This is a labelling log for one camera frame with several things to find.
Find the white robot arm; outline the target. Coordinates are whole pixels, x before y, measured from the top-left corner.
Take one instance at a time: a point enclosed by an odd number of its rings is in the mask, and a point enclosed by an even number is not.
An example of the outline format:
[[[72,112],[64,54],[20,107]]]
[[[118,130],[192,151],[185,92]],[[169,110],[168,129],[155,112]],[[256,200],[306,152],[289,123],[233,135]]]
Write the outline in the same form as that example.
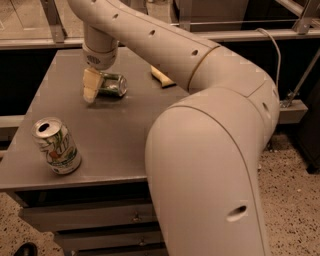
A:
[[[271,256],[258,161],[279,118],[261,68],[213,41],[121,0],[67,0],[99,70],[117,42],[186,90],[153,123],[145,146],[151,198],[169,256]]]

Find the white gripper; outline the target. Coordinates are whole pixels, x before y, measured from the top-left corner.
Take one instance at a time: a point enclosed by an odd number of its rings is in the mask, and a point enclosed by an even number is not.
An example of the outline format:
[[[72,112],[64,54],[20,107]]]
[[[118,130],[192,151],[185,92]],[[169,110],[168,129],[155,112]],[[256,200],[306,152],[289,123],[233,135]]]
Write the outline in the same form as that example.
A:
[[[85,62],[91,66],[84,70],[83,98],[87,103],[93,103],[103,83],[102,75],[98,70],[107,70],[114,64],[118,53],[118,42],[101,42],[91,45],[84,43],[82,49]]]

